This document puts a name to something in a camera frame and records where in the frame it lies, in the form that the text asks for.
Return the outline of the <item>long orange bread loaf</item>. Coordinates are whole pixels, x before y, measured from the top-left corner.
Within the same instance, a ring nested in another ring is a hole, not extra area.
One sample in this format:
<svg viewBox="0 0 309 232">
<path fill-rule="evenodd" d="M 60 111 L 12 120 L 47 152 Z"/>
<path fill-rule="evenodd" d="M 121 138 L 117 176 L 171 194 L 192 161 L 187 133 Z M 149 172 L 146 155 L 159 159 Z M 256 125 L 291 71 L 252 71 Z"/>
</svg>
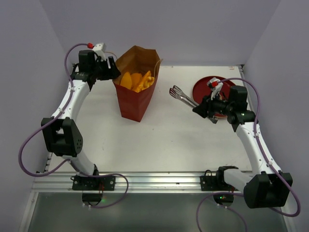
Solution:
<svg viewBox="0 0 309 232">
<path fill-rule="evenodd" d="M 132 78 L 130 75 L 130 72 L 124 73 L 120 85 L 127 88 L 127 89 L 132 89 Z"/>
</svg>

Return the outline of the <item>braided fake bread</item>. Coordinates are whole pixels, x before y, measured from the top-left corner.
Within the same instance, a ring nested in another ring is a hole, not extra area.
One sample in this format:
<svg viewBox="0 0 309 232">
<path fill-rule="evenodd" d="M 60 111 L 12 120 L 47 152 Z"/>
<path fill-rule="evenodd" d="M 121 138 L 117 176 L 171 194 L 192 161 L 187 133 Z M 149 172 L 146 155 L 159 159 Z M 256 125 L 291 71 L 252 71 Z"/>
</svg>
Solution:
<svg viewBox="0 0 309 232">
<path fill-rule="evenodd" d="M 142 74 L 141 73 L 133 73 L 131 74 L 131 80 L 132 80 L 132 90 L 135 92 L 142 91 L 143 84 L 140 84 L 142 80 Z"/>
</svg>

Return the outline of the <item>metal tongs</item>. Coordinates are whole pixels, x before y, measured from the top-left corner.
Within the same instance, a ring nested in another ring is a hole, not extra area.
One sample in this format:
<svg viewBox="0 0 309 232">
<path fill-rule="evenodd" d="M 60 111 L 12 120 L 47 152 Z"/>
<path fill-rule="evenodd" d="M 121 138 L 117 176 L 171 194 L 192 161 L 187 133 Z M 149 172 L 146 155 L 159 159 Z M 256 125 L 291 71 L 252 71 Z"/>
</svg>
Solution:
<svg viewBox="0 0 309 232">
<path fill-rule="evenodd" d="M 180 100 L 191 108 L 195 108 L 198 104 L 187 96 L 178 86 L 174 85 L 169 89 L 169 94 L 175 99 Z"/>
</svg>

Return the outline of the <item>red paper bag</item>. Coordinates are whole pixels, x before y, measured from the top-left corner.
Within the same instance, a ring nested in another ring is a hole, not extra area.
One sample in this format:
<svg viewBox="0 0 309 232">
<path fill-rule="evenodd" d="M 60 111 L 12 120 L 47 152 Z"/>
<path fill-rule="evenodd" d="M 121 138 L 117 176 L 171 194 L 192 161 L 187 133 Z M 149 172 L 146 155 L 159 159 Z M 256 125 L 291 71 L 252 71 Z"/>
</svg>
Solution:
<svg viewBox="0 0 309 232">
<path fill-rule="evenodd" d="M 121 75 L 113 80 L 113 84 L 123 118 L 137 122 L 142 120 L 155 90 L 161 62 L 162 59 L 160 59 L 156 50 L 137 45 L 131 47 L 117 59 L 115 64 Z M 130 75 L 139 73 L 142 77 L 149 74 L 149 77 L 152 77 L 153 80 L 150 81 L 149 87 L 143 86 L 140 91 L 135 91 L 134 87 L 128 89 L 121 85 L 121 79 L 125 73 Z"/>
</svg>

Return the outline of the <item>fake croissant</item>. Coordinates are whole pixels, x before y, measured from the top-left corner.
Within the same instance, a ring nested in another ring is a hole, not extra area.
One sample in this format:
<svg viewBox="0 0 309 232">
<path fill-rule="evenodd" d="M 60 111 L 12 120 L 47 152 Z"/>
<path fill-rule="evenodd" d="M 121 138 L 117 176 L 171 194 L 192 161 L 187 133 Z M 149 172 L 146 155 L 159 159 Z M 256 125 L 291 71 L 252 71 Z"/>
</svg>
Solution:
<svg viewBox="0 0 309 232">
<path fill-rule="evenodd" d="M 144 90 L 144 89 L 149 88 L 149 87 L 153 84 L 154 80 L 155 80 L 155 78 L 152 76 L 151 71 L 148 71 L 148 72 L 142 77 L 142 80 L 141 80 L 141 89 Z"/>
</svg>

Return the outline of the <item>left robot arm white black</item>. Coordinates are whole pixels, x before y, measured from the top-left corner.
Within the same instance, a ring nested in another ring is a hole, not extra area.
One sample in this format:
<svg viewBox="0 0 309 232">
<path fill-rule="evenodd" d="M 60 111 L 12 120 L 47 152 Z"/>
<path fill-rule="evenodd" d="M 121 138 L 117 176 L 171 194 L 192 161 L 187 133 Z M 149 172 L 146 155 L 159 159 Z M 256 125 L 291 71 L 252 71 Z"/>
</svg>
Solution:
<svg viewBox="0 0 309 232">
<path fill-rule="evenodd" d="M 43 118 L 41 126 L 47 150 L 67 160 L 79 176 L 84 176 L 83 184 L 94 190 L 100 184 L 98 168 L 83 150 L 84 141 L 76 120 L 96 81 L 114 80 L 120 71 L 112 56 L 103 58 L 99 51 L 81 50 L 78 57 L 59 109 L 50 118 Z"/>
</svg>

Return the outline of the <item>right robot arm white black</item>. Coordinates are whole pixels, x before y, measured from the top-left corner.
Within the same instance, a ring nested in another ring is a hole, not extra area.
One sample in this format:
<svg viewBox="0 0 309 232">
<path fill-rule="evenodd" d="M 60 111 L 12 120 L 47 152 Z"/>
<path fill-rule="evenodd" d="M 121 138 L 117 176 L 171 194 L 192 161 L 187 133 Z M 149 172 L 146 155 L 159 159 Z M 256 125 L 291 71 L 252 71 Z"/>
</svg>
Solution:
<svg viewBox="0 0 309 232">
<path fill-rule="evenodd" d="M 243 194 L 249 208 L 283 207 L 293 179 L 289 173 L 282 172 L 273 160 L 259 125 L 254 122 L 255 113 L 247 109 L 247 95 L 245 87 L 232 86 L 227 99 L 204 96 L 201 104 L 193 109 L 203 118 L 213 119 L 215 114 L 226 115 L 252 167 L 253 177 L 249 177 L 235 166 L 221 166 L 216 171 L 215 184 L 222 190 L 233 186 Z"/>
</svg>

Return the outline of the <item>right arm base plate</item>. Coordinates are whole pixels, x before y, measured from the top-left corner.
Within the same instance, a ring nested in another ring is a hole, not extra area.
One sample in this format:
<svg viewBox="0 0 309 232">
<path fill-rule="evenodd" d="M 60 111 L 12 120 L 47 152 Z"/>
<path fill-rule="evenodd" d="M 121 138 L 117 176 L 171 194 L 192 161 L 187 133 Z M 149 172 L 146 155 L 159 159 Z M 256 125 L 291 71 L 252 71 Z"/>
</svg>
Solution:
<svg viewBox="0 0 309 232">
<path fill-rule="evenodd" d="M 236 166 L 221 166 L 217 171 L 206 170 L 200 178 L 200 187 L 202 191 L 236 191 L 238 190 L 232 185 L 224 181 L 224 171 L 228 169 L 236 169 Z"/>
</svg>

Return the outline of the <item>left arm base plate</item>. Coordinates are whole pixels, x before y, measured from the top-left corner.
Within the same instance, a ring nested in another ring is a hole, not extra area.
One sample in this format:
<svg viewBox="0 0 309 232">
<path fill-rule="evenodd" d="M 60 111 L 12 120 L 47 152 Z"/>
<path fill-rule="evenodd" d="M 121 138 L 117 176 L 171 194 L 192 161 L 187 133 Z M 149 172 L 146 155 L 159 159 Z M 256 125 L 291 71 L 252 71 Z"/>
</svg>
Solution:
<svg viewBox="0 0 309 232">
<path fill-rule="evenodd" d="M 106 177 L 85 177 L 72 176 L 72 189 L 79 191 L 114 191 L 115 176 L 109 175 Z"/>
</svg>

